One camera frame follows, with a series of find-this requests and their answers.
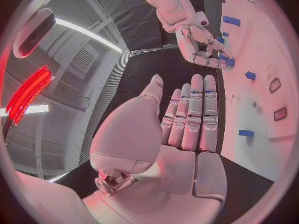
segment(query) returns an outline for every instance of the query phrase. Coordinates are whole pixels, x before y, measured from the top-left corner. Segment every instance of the cable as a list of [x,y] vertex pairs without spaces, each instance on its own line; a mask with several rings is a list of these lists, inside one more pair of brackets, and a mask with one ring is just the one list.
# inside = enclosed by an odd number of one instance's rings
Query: cable
[[9,142],[10,142],[10,140],[11,140],[11,138],[13,137],[14,132],[15,132],[15,127],[14,127],[13,125],[12,125],[12,127],[13,127],[13,132],[12,132],[12,135],[11,135],[11,137],[9,138],[8,142],[6,143],[7,147],[8,147]]
[[86,108],[89,107],[89,105],[90,105],[90,98],[89,98],[89,97],[76,95],[75,93],[73,93],[73,92],[71,92],[71,91],[68,91],[67,89],[65,89],[65,88],[63,88],[63,87],[62,87],[62,90],[63,90],[64,92],[70,93],[70,94],[72,94],[72,95],[74,95],[74,96],[76,96],[76,97],[85,98],[85,99],[87,100],[87,102],[88,102],[88,105],[87,105],[86,107],[84,107],[84,109],[86,109]]

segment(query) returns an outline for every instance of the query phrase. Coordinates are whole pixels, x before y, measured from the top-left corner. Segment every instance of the red light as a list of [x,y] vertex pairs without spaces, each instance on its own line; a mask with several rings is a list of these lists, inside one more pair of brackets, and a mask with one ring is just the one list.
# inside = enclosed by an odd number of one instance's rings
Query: red light
[[15,126],[19,124],[29,105],[52,81],[51,72],[47,68],[46,65],[30,76],[8,103],[6,112],[9,112]]

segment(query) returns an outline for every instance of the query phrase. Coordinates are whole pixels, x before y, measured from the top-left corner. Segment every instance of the air vent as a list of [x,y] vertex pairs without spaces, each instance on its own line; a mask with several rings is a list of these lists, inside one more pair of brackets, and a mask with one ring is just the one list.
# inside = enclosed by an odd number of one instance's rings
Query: air vent
[[87,73],[91,65],[94,63],[99,54],[86,44],[72,60],[72,64],[84,73]]

